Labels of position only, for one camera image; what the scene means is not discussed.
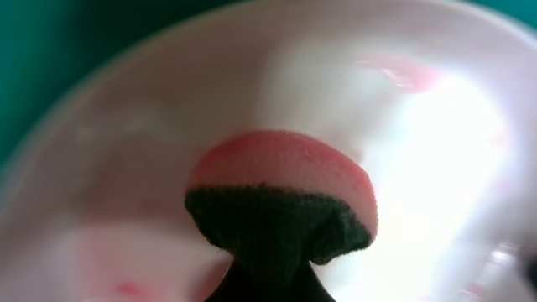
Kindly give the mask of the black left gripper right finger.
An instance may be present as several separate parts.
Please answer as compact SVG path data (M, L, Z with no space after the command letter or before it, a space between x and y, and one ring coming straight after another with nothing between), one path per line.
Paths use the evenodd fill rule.
M310 263L299 266L282 302L336 302L325 289Z

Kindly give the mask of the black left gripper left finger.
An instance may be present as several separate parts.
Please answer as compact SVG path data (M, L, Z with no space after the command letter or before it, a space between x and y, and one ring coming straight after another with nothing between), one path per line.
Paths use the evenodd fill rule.
M234 258L205 302L266 302L268 293L266 266Z

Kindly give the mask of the white plastic plate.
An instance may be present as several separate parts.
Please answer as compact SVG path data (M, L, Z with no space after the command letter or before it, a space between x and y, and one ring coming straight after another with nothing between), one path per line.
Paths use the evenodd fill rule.
M316 269L338 301L533 301L536 33L458 1L236 4L144 41L66 96L1 188L4 301L202 301L230 257L183 205L256 128L370 175L380 228Z

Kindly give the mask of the teal plastic tray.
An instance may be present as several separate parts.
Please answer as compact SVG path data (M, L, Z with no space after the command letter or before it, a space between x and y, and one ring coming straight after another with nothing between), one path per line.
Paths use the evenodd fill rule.
M198 56L214 59L226 43L253 36L261 55L273 34L296 34L372 23L415 26L435 46L453 44L458 54L478 49L477 61L493 64L502 47L485 40L509 35L512 44L536 48L536 32L498 14L491 1L4 1L1 4L1 165L27 162L46 144L46 128L76 101L67 97L100 86L138 87L140 64L164 61L174 88L185 85L177 60L185 36L216 30L216 45Z

